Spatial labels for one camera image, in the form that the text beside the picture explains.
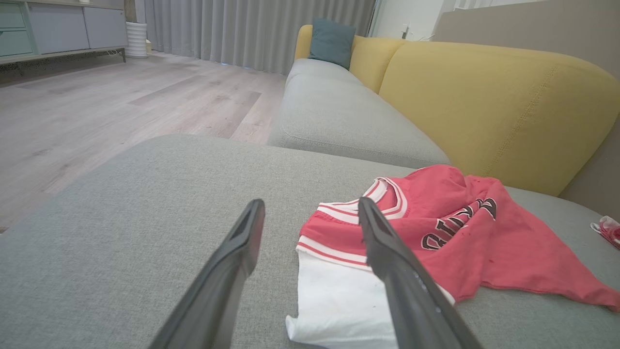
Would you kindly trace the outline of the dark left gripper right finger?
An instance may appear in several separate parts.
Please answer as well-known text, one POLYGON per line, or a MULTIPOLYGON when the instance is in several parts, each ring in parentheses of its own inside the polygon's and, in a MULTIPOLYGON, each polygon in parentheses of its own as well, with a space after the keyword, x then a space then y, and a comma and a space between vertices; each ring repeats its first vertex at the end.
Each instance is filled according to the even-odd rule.
POLYGON ((366 263, 385 284, 398 348, 483 349, 372 199, 359 199, 358 220, 366 263))

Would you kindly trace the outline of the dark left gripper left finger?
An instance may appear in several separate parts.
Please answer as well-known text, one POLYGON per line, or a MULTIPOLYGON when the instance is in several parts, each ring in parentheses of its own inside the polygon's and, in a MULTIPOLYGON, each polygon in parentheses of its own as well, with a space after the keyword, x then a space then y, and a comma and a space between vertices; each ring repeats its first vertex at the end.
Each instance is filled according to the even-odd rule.
POLYGON ((250 201, 148 349, 230 349, 242 290, 257 265, 264 221, 264 201, 250 201))

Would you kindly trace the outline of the red basketball jersey white trim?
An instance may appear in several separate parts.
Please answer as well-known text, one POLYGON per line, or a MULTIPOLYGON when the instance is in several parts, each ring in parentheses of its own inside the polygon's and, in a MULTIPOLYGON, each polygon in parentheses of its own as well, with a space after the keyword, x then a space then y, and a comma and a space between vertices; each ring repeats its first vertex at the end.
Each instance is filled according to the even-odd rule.
MULTIPOLYGON (((365 192, 451 305, 482 286, 620 312, 620 291, 599 281, 498 179, 448 165, 377 177, 365 192)), ((320 203, 300 230, 293 342, 326 349, 397 349, 383 282, 366 261, 358 200, 320 203)))

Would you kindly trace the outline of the red shorts white trim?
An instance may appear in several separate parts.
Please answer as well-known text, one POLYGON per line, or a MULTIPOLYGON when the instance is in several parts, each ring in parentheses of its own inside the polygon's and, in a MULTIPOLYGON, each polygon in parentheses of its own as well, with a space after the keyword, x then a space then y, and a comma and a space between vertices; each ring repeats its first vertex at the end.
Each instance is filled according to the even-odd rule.
POLYGON ((613 247, 620 250, 620 222, 609 216, 603 216, 598 223, 591 223, 590 227, 613 247))

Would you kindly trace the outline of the grey fabric sofa chaise seat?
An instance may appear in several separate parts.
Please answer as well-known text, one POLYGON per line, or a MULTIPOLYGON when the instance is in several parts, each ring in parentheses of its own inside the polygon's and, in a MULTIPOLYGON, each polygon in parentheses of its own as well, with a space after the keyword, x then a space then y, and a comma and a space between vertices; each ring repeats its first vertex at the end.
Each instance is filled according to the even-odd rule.
POLYGON ((414 170, 197 135, 141 142, 0 234, 0 349, 148 349, 249 201, 265 201, 231 349, 290 342, 301 226, 414 170))

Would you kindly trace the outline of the grey sofa seat cushion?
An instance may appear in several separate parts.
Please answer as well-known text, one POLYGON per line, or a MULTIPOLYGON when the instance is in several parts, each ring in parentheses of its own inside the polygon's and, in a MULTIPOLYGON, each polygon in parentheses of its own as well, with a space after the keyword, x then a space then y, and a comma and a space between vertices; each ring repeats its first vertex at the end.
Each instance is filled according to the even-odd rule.
POLYGON ((412 169, 447 165, 424 132, 347 69, 301 58, 286 78, 267 144, 412 169))

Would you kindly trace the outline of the wide yellow sofa backrest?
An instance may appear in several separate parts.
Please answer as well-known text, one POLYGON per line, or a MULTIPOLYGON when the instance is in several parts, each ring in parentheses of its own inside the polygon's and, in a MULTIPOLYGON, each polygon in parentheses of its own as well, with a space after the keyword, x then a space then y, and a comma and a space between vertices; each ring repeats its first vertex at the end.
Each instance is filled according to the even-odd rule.
POLYGON ((620 82, 569 55, 409 42, 379 95, 465 175, 558 196, 620 114, 620 82))

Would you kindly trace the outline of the narrow yellow sofa backrest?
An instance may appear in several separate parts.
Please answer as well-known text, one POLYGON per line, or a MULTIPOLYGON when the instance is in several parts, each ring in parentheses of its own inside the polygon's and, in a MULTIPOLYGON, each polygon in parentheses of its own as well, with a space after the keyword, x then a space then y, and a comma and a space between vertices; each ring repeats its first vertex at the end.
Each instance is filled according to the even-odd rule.
POLYGON ((407 40, 402 38, 354 36, 349 71, 366 88, 379 93, 386 69, 394 53, 407 40))

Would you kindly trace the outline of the white ribbed plant pot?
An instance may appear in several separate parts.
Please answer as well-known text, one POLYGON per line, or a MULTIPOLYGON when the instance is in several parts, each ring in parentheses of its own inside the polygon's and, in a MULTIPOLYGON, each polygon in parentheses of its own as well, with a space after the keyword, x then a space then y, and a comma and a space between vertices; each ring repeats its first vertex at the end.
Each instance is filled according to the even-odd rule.
POLYGON ((128 58, 147 58, 147 24, 126 22, 128 45, 125 55, 128 58))

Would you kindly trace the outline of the grey pleated curtain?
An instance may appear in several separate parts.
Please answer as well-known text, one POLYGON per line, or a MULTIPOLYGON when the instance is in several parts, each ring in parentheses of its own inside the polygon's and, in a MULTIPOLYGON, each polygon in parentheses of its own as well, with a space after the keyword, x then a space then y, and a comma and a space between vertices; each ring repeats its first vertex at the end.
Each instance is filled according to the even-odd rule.
POLYGON ((144 0, 153 49, 286 75, 297 35, 315 18, 364 37, 376 0, 144 0))

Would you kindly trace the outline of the teal throw pillow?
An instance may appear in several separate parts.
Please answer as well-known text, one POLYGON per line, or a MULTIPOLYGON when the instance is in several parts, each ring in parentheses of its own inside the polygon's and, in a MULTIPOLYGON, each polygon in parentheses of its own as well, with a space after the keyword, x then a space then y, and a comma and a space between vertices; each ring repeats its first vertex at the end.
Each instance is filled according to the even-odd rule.
POLYGON ((356 28, 316 17, 312 22, 312 38, 308 58, 350 68, 356 28))

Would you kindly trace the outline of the grey green sideboard cabinet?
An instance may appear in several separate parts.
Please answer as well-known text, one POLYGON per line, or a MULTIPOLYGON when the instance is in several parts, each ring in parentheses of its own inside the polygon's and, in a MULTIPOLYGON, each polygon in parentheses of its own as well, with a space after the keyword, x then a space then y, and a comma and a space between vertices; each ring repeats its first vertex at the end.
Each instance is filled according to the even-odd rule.
POLYGON ((123 0, 0 0, 0 65, 127 46, 123 0))

